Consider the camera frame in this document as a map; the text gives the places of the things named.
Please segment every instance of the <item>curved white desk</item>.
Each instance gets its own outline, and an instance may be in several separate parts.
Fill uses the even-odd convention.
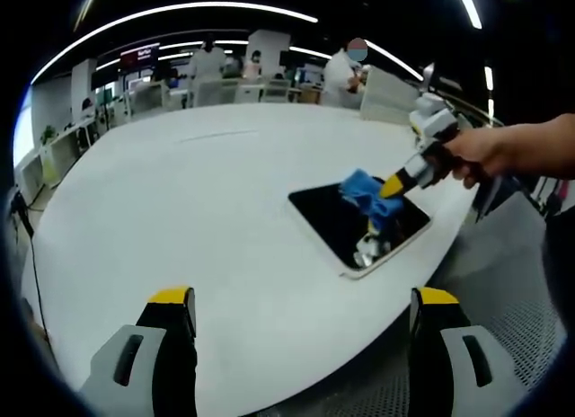
[[[304,104],[176,111],[107,133],[62,182],[34,238],[66,379],[79,388],[93,354],[174,285],[196,290],[199,415],[254,412],[326,377],[428,281],[473,191],[451,178],[412,191],[431,227],[357,281],[338,276],[288,194],[358,167],[385,178],[413,151],[407,128]],[[22,287],[37,315],[33,284],[29,256]]]

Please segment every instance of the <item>blue cloth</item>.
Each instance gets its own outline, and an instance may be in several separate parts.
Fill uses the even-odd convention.
[[[403,209],[401,197],[384,199],[379,196],[382,186],[382,183],[359,169],[340,185],[343,199],[357,206],[362,214],[367,215],[379,232],[385,229],[391,217]]]

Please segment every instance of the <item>human arm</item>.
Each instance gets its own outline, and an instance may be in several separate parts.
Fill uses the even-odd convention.
[[[464,131],[446,147],[490,176],[505,172],[575,179],[575,115],[563,114],[538,124]],[[471,188],[476,177],[464,165],[454,177]]]

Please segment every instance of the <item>ceiling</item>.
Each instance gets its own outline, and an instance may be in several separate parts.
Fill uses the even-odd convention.
[[[483,68],[490,66],[495,114],[504,122],[548,119],[573,97],[575,78],[567,65],[567,45],[575,23],[569,23],[571,15],[562,10],[562,0],[473,0],[481,30],[471,25],[461,0],[92,0],[77,29],[75,22],[85,0],[60,0],[70,13],[57,13],[53,34],[40,39],[42,51],[31,76],[62,49],[106,23],[164,5],[204,1],[271,5],[316,17],[319,22],[236,8],[156,13],[93,36],[65,54],[38,82],[69,72],[86,58],[105,63],[130,44],[142,45],[152,37],[162,36],[162,43],[202,40],[202,30],[208,30],[215,32],[217,40],[246,40],[251,31],[270,29],[290,33],[295,46],[327,54],[334,53],[341,34],[348,33],[372,41],[418,71],[436,62],[437,71],[456,80],[463,87],[462,96],[484,110],[488,91]],[[368,63],[410,78],[373,51]],[[557,99],[544,102],[542,92],[546,98],[555,95]]]

